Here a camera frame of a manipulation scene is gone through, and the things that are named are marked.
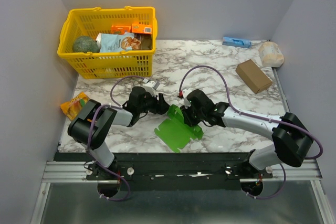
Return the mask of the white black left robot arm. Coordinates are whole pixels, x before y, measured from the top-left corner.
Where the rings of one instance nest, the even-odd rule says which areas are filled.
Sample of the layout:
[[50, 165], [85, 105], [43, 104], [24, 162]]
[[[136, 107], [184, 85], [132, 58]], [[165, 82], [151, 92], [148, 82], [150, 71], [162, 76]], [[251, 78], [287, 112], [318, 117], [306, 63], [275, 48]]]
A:
[[68, 135], [86, 148], [99, 163], [98, 173], [104, 179], [116, 175], [117, 161], [105, 139], [113, 125], [132, 127], [143, 113], [165, 114], [169, 109], [162, 93], [151, 94], [144, 87], [134, 87], [121, 108], [90, 99], [68, 126]]

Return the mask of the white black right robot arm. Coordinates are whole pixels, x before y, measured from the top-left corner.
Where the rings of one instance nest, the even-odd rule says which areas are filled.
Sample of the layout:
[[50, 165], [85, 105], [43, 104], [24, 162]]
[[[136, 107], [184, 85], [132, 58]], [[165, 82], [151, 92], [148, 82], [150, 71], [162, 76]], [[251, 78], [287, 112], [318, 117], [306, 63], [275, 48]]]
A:
[[234, 110], [226, 102], [214, 103], [199, 89], [180, 91], [184, 100], [181, 111], [184, 123], [190, 127], [206, 122], [210, 126], [238, 128], [272, 140], [273, 144], [250, 151], [241, 165], [242, 173], [255, 177], [268, 166], [287, 164], [300, 167], [313, 140], [306, 127], [293, 113], [269, 116], [243, 110]]

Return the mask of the green paper box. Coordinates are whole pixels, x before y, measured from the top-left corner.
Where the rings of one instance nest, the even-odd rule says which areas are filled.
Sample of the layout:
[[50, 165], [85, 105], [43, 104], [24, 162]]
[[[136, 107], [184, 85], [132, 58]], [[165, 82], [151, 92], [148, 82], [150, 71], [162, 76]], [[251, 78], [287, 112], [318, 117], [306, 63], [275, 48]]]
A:
[[180, 153], [191, 140], [201, 140], [203, 130], [200, 126], [184, 124], [183, 114], [176, 105], [171, 105], [165, 119], [154, 133], [175, 153]]

